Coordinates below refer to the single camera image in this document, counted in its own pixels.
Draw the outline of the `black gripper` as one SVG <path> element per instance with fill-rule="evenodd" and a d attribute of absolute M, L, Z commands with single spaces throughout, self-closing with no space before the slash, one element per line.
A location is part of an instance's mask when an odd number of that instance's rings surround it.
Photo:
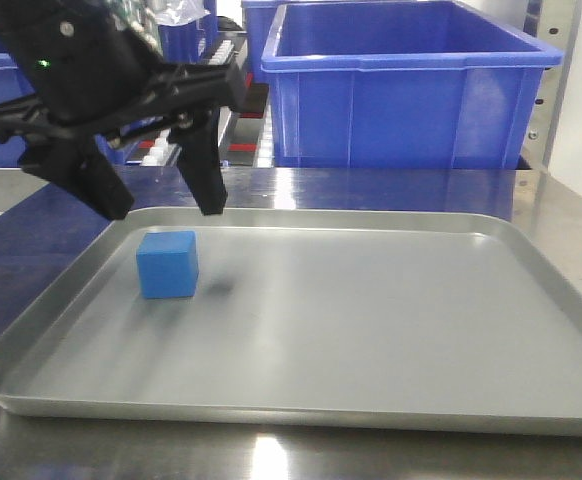
<path fill-rule="evenodd" d="M 34 89 L 0 127 L 27 142 L 49 139 L 26 147 L 24 173 L 123 220 L 134 197 L 92 137 L 117 148 L 173 127 L 168 141 L 180 147 L 176 166 L 198 208 L 223 213 L 218 107 L 237 111 L 246 96 L 234 61 L 165 61 L 117 1 L 0 1 L 0 39 Z"/>

